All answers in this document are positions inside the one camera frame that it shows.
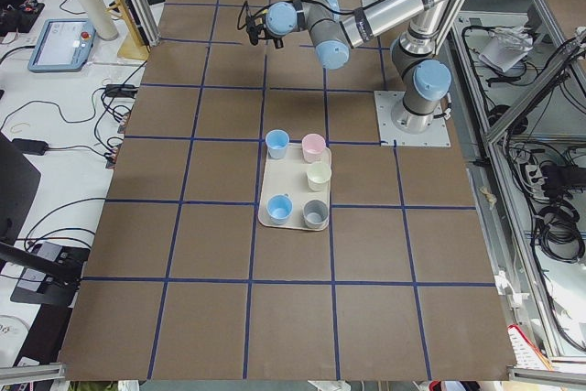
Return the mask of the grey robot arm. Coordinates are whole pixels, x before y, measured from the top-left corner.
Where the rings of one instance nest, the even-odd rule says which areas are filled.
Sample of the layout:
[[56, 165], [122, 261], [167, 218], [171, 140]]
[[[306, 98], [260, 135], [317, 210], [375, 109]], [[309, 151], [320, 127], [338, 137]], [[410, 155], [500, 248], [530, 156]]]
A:
[[284, 36], [306, 31], [320, 65], [338, 70], [356, 49], [398, 25], [407, 28], [391, 46], [391, 58], [406, 91], [394, 105], [394, 126], [421, 134], [435, 120], [451, 85], [449, 69], [436, 55], [465, 0], [373, 0], [343, 11], [338, 0], [287, 0], [253, 13], [243, 6], [238, 27], [252, 44], [283, 46]]

